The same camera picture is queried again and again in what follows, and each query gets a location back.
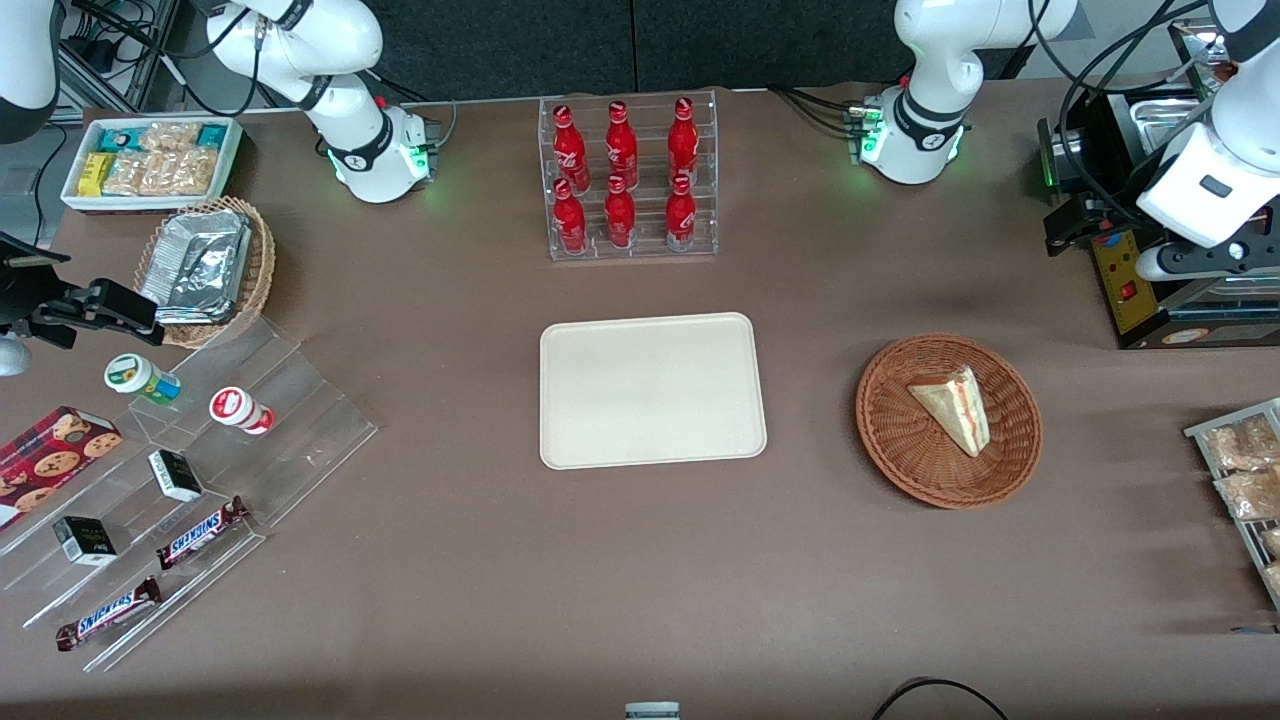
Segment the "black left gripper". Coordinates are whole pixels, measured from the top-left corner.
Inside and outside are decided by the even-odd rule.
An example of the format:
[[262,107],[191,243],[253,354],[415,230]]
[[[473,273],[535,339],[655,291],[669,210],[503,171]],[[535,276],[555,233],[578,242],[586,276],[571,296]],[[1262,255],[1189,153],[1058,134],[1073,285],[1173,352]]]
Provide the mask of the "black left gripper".
[[1078,242],[1082,219],[1085,237],[1110,237],[1139,228],[1139,219],[1125,208],[1115,208],[1097,193],[1078,193],[1076,202],[1064,202],[1044,217],[1046,252],[1060,256]]

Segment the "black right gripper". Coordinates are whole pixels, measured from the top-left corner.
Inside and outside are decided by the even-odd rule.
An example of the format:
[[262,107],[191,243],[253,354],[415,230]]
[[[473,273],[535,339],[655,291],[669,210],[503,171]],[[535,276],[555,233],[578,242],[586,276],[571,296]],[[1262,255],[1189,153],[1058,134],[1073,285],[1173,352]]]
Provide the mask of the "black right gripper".
[[[90,291],[61,281],[55,265],[70,256],[1,233],[3,332],[19,337],[76,337],[79,328],[115,331],[159,346],[157,305],[115,281]],[[90,310],[86,301],[90,299]]]

